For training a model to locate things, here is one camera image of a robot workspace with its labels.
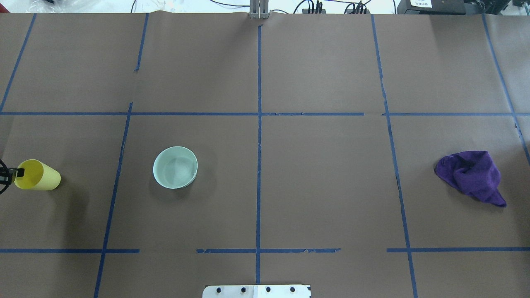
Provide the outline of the yellow plastic cup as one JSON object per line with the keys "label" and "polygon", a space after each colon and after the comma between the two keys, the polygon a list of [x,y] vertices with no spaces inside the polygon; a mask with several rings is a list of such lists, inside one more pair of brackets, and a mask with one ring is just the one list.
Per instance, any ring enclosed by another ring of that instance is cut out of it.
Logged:
{"label": "yellow plastic cup", "polygon": [[24,190],[51,191],[60,182],[60,173],[39,160],[26,160],[19,164],[14,179],[17,188]]}

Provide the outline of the mint green bowl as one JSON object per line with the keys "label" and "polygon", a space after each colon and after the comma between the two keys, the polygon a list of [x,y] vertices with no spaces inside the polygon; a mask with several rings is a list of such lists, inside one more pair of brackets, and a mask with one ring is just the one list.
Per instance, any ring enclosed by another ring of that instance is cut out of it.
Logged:
{"label": "mint green bowl", "polygon": [[197,176],[198,160],[186,147],[169,147],[157,155],[152,172],[155,181],[164,188],[185,188]]}

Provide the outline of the purple cloth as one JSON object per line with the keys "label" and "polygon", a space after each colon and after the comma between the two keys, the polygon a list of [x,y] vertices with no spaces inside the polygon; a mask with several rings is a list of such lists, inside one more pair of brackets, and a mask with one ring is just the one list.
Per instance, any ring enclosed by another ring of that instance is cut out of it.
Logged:
{"label": "purple cloth", "polygon": [[497,207],[507,207],[499,191],[501,173],[488,151],[446,155],[437,162],[434,172],[447,185],[466,196]]}

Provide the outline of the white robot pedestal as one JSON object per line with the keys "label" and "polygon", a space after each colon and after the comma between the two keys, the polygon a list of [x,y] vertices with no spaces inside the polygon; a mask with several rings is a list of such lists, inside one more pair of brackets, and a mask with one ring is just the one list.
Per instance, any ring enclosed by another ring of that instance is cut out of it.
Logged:
{"label": "white robot pedestal", "polygon": [[205,287],[203,298],[311,298],[310,285],[211,285]]}

